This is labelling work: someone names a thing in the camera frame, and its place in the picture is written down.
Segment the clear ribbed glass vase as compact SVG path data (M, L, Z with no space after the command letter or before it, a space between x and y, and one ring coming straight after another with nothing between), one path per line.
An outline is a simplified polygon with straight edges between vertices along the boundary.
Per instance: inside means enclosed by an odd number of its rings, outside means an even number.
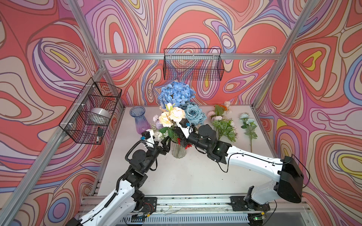
M187 153L186 149L183 146L174 142L171 143L171 152L172 155L178 159L185 157Z

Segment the white purple mixed bouquet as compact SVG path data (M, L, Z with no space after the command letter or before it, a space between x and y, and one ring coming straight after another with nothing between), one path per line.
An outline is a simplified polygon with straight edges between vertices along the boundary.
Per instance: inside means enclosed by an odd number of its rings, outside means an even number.
M153 124L152 124L152 130L154 132L154 137L156 141L162 141L164 138L168 136L168 132L165 133L160 132L161 129L163 129L162 123L159 121L159 116L155 115L153 117Z

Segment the red flower stem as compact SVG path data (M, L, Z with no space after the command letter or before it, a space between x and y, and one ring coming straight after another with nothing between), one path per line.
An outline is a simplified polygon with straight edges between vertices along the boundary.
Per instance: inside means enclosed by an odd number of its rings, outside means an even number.
M192 147L192 144L190 144L186 138L177 138L177 143L184 149L188 149L188 148Z

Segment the white green flower bunch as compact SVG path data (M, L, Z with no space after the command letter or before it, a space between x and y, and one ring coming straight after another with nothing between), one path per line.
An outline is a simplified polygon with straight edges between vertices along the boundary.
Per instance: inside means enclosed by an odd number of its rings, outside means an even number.
M235 142L238 138L236 132L236 126L232 119L228 119L225 116L225 111L214 110L207 113L207 118L212 122L218 139L222 137L228 138L231 142Z

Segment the teal rose flower stem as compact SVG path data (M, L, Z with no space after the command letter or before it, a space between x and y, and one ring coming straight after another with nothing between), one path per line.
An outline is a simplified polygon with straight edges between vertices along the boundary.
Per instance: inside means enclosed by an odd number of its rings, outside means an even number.
M194 102L187 102L181 105L181 109L185 111L186 119L193 125L202 125L206 120L206 114Z

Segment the cream peach rose bunch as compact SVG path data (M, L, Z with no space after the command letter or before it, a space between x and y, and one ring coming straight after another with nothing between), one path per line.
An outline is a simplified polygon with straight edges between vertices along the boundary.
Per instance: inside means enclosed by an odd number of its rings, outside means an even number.
M180 135L176 132L177 123L180 123L183 119L186 119L185 111L175 106L175 104L168 103L165 105L162 114L156 117L156 124L162 134L167 133L176 142L180 138Z

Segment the blue purple glass vase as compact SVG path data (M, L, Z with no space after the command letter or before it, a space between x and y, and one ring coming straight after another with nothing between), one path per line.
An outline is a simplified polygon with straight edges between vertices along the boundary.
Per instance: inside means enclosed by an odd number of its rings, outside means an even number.
M136 131L142 134L144 131L151 129L150 123L145 117L146 109L143 106L135 106L130 110L130 116L135 120Z

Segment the pale teal flower stem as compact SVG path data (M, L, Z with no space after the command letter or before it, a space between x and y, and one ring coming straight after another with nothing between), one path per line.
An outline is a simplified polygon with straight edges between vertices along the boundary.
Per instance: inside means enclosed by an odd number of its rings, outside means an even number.
M255 130L257 128L257 124L255 119L250 118L248 113L242 113L239 117L239 121L242 123L241 128L245 130L244 134L248 136L250 142L250 152L253 152L253 140L258 138Z

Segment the blue hydrangea flower stem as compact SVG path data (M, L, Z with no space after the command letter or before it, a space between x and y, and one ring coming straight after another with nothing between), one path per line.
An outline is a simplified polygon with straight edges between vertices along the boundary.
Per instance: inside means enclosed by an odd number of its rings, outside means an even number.
M183 82L172 82L161 88L161 92L158 96L158 101L162 108L166 108L168 103L179 107L189 102L195 97L195 90L188 84Z

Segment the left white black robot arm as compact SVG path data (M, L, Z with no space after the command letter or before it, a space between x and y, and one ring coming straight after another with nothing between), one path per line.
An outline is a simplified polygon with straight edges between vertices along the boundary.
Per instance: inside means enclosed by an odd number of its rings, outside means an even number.
M141 218L155 212L157 198L145 198L140 188L148 178L146 173L157 164L158 156L170 151L171 139L167 137L154 144L152 139L142 138L132 146L125 156L130 166L117 179L115 190L87 214L69 220L67 226L115 226L134 211Z

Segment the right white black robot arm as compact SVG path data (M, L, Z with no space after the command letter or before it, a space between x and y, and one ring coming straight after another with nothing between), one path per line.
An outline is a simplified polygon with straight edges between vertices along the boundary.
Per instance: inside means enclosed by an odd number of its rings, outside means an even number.
M260 186L251 186L244 203L254 210L270 201L284 199L301 203L304 175L293 157L270 158L244 151L230 143L217 139L216 131L208 124L195 130L188 122L181 125L182 142L193 145L199 152L217 164L235 165L257 172L270 179Z

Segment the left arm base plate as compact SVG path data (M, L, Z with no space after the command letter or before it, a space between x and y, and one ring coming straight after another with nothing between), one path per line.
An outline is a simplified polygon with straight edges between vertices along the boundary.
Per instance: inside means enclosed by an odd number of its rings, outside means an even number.
M157 197L144 197L136 199L136 206L133 212L154 213L156 212Z

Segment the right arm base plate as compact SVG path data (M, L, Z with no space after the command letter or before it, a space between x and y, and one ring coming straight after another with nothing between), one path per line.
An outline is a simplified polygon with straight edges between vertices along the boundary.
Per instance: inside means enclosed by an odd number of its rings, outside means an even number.
M244 196L231 196L230 206L233 211L263 211L268 212L271 208L268 203L258 204L253 200L246 201Z

